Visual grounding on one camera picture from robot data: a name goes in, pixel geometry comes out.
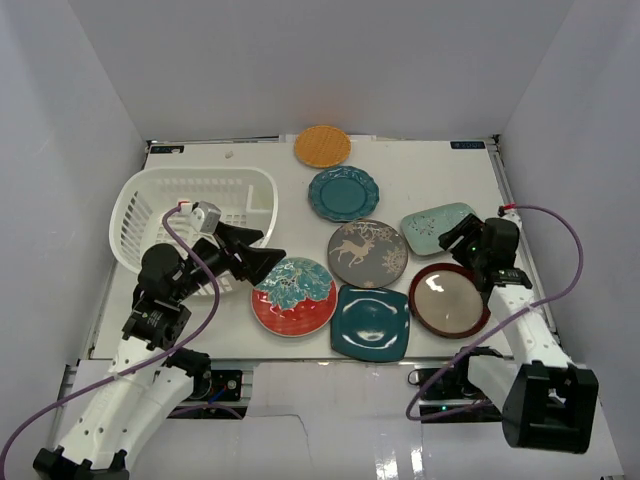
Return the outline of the white plastic basket bin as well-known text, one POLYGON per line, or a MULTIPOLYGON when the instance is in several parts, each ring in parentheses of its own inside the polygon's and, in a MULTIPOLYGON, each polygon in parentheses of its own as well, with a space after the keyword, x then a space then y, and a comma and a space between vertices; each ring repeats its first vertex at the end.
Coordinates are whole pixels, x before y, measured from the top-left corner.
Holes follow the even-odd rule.
POLYGON ((262 231, 253 245, 265 247, 275 228, 279 195, 274 179, 253 167, 145 169, 127 181, 112 210, 109 242, 124 268, 138 274, 147 249, 177 245, 162 218, 181 201, 215 205, 222 222, 262 231))

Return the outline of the right blue table label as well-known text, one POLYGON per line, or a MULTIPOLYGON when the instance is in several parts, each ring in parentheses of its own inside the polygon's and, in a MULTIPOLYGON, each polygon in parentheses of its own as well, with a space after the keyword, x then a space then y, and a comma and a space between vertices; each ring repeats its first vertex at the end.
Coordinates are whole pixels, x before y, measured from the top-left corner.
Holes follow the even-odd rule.
POLYGON ((454 150, 483 150, 486 145, 483 141, 457 140, 451 141, 450 147, 454 150))

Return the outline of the teal scalloped round plate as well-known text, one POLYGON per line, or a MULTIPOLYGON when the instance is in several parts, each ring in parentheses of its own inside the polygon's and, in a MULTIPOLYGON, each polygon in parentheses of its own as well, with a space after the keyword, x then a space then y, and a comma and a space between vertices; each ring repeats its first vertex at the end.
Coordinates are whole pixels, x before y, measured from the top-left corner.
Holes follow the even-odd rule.
POLYGON ((380 200, 380 190, 371 175, 352 166, 323 170, 310 182, 308 199, 321 218, 346 223, 370 215, 380 200))

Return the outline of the orange woven round plate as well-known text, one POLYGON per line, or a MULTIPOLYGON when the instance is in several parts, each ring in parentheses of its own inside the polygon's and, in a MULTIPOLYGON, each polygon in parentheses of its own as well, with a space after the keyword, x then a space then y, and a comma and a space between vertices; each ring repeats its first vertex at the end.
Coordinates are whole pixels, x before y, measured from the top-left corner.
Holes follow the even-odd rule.
POLYGON ((339 128, 317 125, 301 132, 294 142, 294 154, 313 168, 329 168, 344 162, 351 153, 351 140, 339 128))

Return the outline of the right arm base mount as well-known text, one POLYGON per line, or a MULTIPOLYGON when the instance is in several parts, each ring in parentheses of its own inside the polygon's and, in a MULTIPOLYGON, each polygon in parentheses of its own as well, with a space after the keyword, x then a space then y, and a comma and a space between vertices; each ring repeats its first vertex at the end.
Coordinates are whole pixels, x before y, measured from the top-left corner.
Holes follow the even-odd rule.
POLYGON ((484 394, 466 380, 460 380, 452 372, 445 373, 427 390, 418 401, 421 416, 433 416, 438 413, 479 404, 473 410, 465 410, 455 415, 428 419, 423 424, 447 423, 500 423, 500 411, 484 394))

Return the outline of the red teal floral plate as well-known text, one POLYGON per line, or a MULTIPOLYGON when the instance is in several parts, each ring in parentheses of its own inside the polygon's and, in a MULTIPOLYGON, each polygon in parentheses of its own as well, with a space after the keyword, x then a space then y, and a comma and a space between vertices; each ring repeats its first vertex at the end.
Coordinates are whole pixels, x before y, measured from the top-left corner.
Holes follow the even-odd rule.
POLYGON ((288 338, 315 333, 327 325, 337 306, 338 287, 318 262, 287 257, 251 292, 251 308, 269 332, 288 338))

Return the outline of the dark teal square plate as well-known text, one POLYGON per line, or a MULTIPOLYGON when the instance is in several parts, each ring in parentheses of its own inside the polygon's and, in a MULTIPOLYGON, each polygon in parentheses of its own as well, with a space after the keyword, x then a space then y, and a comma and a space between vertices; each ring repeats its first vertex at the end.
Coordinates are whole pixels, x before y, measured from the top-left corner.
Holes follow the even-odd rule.
POLYGON ((330 321, 334 352, 368 363, 404 359, 410 337, 407 295, 343 285, 330 321))

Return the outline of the blue table label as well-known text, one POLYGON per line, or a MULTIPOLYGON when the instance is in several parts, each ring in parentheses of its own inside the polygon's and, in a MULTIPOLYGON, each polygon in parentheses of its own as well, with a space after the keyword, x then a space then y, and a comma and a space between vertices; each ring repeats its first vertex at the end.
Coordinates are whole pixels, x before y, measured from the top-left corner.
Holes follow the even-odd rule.
POLYGON ((152 145, 150 154, 181 154, 184 152, 183 145, 152 145))
POLYGON ((483 150, 486 145, 483 141, 457 140, 451 141, 450 147, 454 150, 483 150))

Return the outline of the red rimmed beige plate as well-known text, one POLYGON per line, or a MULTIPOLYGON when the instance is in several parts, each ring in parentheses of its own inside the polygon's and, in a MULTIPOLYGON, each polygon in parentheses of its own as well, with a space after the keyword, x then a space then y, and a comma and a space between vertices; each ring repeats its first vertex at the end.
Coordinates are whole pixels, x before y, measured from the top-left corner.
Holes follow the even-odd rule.
POLYGON ((473 274, 452 263, 429 265, 413 277, 409 307, 424 328, 447 339, 471 337, 490 318, 490 310, 473 283, 473 274))

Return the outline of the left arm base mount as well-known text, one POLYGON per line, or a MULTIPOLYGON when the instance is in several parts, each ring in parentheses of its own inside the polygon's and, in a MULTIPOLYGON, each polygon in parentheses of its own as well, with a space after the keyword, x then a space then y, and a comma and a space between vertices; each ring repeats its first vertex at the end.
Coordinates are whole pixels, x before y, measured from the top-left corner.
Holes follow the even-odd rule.
POLYGON ((242 370, 209 369, 194 380, 192 393, 173 409, 171 419, 242 420, 247 406, 242 370))

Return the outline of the grey reindeer round plate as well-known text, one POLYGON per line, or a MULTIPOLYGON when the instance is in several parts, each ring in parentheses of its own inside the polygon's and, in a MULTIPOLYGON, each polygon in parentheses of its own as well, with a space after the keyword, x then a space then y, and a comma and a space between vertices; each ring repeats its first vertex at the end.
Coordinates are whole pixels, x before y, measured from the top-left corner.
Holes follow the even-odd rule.
POLYGON ((404 238, 390 225, 372 219, 345 223, 327 246, 330 270, 344 283, 359 288, 387 287, 408 264, 404 238))

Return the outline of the left blue table label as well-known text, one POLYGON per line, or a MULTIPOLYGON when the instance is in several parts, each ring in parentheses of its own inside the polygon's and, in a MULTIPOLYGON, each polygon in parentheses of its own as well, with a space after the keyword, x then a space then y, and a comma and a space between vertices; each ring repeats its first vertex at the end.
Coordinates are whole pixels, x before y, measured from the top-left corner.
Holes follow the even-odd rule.
POLYGON ((181 154, 184 152, 183 145, 152 145, 150 154, 181 154))

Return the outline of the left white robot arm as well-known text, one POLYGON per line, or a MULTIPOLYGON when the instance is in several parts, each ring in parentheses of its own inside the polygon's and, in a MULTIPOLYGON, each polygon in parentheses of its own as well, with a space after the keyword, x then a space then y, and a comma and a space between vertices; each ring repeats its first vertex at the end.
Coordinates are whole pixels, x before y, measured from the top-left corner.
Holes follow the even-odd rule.
POLYGON ((146 250, 111 367, 83 414, 54 449, 33 463, 43 479, 127 479, 142 448, 170 413, 211 387, 210 358, 186 348, 182 332, 191 316, 184 302, 202 287, 216 287, 228 272, 257 285, 285 257, 256 248, 259 230, 220 223, 213 240, 188 246, 180 237, 146 250))

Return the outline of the light green rectangular plate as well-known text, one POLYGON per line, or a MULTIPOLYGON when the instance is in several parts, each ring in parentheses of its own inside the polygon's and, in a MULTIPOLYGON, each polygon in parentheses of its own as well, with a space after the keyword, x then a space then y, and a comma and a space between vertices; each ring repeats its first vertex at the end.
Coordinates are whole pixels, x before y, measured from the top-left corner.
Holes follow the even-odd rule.
POLYGON ((442 251, 438 237, 476 212, 466 203, 456 202, 405 216, 401 231, 414 254, 429 256, 442 251))

